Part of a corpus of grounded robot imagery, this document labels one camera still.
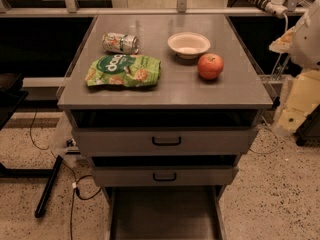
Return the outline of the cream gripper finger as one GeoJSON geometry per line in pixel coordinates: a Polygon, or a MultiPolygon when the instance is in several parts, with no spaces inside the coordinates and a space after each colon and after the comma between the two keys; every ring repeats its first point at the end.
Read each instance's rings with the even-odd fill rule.
{"type": "Polygon", "coordinates": [[[276,121],[279,133],[294,133],[320,104],[320,71],[304,69],[294,80],[276,121]]]}
{"type": "Polygon", "coordinates": [[[269,45],[269,50],[279,54],[289,53],[294,30],[294,27],[288,29],[281,37],[269,45]]]}

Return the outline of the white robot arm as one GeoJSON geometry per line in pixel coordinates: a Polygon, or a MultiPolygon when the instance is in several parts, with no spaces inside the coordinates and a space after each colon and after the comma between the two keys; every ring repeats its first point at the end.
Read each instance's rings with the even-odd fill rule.
{"type": "Polygon", "coordinates": [[[288,53],[302,71],[293,82],[273,126],[281,135],[294,133],[320,104],[320,0],[315,0],[296,25],[269,45],[288,53]]]}

